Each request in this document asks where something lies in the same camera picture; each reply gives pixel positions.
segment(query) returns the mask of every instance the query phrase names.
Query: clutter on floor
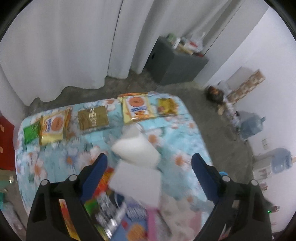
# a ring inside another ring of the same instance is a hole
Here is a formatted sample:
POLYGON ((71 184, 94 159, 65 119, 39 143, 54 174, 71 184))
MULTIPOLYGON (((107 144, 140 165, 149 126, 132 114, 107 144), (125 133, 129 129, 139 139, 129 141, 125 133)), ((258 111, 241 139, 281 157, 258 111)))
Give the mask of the clutter on floor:
POLYGON ((5 192, 6 187, 13 182, 13 171, 0 170, 0 193, 5 192))
MULTIPOLYGON (((106 240, 117 240, 119 230, 129 241, 144 240, 147 235, 149 240, 157 238, 157 228, 148 224, 155 223, 152 220, 157 219, 158 210, 162 216, 159 226, 169 228, 169 237, 174 240, 184 235, 183 240, 187 240, 199 229, 186 225, 199 220, 201 227, 213 208, 206 204, 207 198, 191 168, 191 156, 198 152, 208 164, 212 163, 196 123, 176 96, 132 93, 45 111, 22 122, 18 141, 16 165, 22 171, 17 172, 17 178, 27 213, 43 179, 51 183, 64 181, 91 165, 100 153, 107 155, 109 169, 96 196, 85 207, 106 240), (98 107, 106 110, 107 118, 104 111, 95 110, 98 107), (38 122, 40 137, 45 135, 46 139, 39 143, 36 138, 26 145, 24 129, 38 122), (169 215, 162 214, 166 196, 173 201, 168 205, 176 202, 180 212, 189 215, 172 210, 174 222, 169 222, 169 215), (110 217, 118 218, 111 227, 110 217), (178 221, 184 221, 181 230, 176 227, 178 221)), ((62 200, 60 205, 70 233, 73 229, 67 221, 67 207, 62 200)), ((70 235, 79 238, 75 232, 70 235)))
POLYGON ((5 200, 5 192, 2 192, 1 187, 0 187, 0 210, 2 211, 9 225, 12 227, 13 231, 21 238, 21 240, 25 240, 26 229, 23 226, 22 222, 20 221, 19 216, 16 214, 16 211, 14 210, 13 205, 10 202, 5 200))
POLYGON ((219 85, 218 87, 209 86, 206 90, 206 96, 209 101, 217 104, 218 115, 226 114, 241 140, 245 141, 263 130, 265 117, 261 118, 255 113, 248 113, 248 118, 241 120, 240 114, 235 110, 234 104, 228 100, 224 91, 219 89, 219 85))

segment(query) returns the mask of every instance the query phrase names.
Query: floral blanket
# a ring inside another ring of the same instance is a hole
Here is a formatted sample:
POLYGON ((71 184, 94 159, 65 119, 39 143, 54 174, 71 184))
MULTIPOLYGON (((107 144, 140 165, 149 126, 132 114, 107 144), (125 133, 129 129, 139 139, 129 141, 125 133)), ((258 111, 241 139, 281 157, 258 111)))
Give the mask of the floral blanket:
MULTIPOLYGON (((149 93, 149 101, 157 115, 157 99, 174 98, 178 104, 178 116, 155 118, 137 122, 147 139, 161 154, 158 165, 162 172, 162 190, 167 195, 181 200, 186 198, 194 210, 203 209, 207 198, 191 168, 191 157, 200 153, 207 164, 211 159, 192 116, 184 103, 176 96, 165 93, 149 93)), ((87 165, 91 165, 103 152, 108 157, 108 165, 115 167, 119 156, 111 151, 113 143, 120 138, 126 128, 123 124, 122 106, 117 99, 105 99, 72 106, 69 124, 69 141, 60 141, 39 147, 36 143, 24 145, 23 128, 48 115, 67 107, 48 110, 23 120, 15 151, 15 165, 20 194, 24 207, 29 214, 35 193, 40 182, 48 179, 51 183, 66 180, 71 174, 79 174, 87 165), (89 134, 81 134, 78 123, 78 111, 91 107, 105 106, 110 127, 89 134)))

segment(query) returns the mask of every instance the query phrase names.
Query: snack package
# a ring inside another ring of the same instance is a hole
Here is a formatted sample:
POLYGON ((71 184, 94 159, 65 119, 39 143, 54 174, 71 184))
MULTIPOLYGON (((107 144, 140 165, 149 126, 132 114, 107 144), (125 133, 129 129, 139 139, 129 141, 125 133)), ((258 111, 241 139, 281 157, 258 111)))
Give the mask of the snack package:
POLYGON ((36 138, 39 138, 40 134, 40 121, 35 122, 34 124, 24 128, 24 144, 30 144, 36 138))
POLYGON ((151 106, 147 93, 130 93, 118 96, 122 102, 123 121, 130 123, 132 121, 142 121, 155 118, 151 111, 151 106))
POLYGON ((108 189, 109 179, 112 176, 114 169, 111 167, 107 167, 106 171, 104 172, 96 190, 94 191, 93 198, 99 196, 102 192, 105 192, 108 189))
POLYGON ((178 115, 178 106, 172 98, 159 98, 157 110, 161 116, 178 115))
POLYGON ((67 127, 71 118, 71 108, 40 119, 40 145, 57 142, 66 138, 67 127))
POLYGON ((84 207, 104 240, 109 240, 121 224, 127 210, 124 197, 108 189, 87 201, 84 207))
POLYGON ((136 203, 127 203, 127 212, 112 241, 146 241, 147 240, 147 211, 136 203))
POLYGON ((62 216, 64 218, 66 228, 68 230, 68 233, 69 233, 70 237, 80 241, 78 233, 77 233, 77 231, 76 231, 76 229, 75 229, 75 227, 74 227, 74 225, 72 223, 72 220, 71 220, 68 208, 67 208, 66 201, 64 199, 59 199, 59 204, 61 206, 62 216))
POLYGON ((78 111, 78 121, 81 131, 92 132, 109 125, 105 106, 78 111))

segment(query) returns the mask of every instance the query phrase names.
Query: blue gripper pad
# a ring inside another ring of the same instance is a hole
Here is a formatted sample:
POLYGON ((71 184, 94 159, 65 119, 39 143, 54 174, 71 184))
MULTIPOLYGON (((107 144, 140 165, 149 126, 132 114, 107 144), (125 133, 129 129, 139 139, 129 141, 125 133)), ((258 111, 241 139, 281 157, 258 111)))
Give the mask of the blue gripper pad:
POLYGON ((199 153, 192 156, 191 166, 207 199, 216 205, 219 200, 218 191, 221 178, 219 172, 216 168, 207 165, 199 153))
POLYGON ((84 167, 78 175, 82 191, 80 196, 82 204, 92 198, 107 166, 107 156, 101 153, 91 166, 84 167))

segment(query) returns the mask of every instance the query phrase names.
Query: gray concrete floor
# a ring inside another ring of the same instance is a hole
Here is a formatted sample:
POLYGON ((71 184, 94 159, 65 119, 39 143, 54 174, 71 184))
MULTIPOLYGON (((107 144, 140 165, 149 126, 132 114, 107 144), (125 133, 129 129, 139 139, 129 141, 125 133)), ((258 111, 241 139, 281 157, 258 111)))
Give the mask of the gray concrete floor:
POLYGON ((147 91, 179 96, 196 121, 217 170, 227 172, 236 182, 247 183, 252 179, 253 157, 248 143, 237 137, 226 117, 217 114, 216 105, 206 100, 204 93, 198 90, 194 82, 159 86, 153 82, 146 70, 140 75, 130 72, 125 80, 106 77, 105 86, 100 89, 69 86, 53 101, 42 102, 37 98, 27 108, 27 115, 65 105, 116 98, 122 93, 147 91))

